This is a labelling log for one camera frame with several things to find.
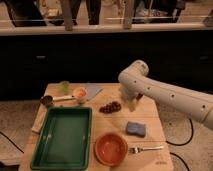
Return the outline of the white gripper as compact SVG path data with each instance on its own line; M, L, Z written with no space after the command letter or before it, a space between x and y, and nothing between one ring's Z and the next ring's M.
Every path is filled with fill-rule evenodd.
M136 110L137 107L137 100L136 97L138 95L138 93L135 93L125 87L121 87L120 88L120 92L121 92L121 98L125 101L128 102L128 108L131 112Z

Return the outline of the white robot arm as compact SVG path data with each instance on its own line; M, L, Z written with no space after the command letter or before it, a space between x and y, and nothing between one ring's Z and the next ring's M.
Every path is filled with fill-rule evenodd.
M139 94L175 108L213 130L213 95L159 82L147 77L148 65L136 60L120 72L120 92L132 101Z

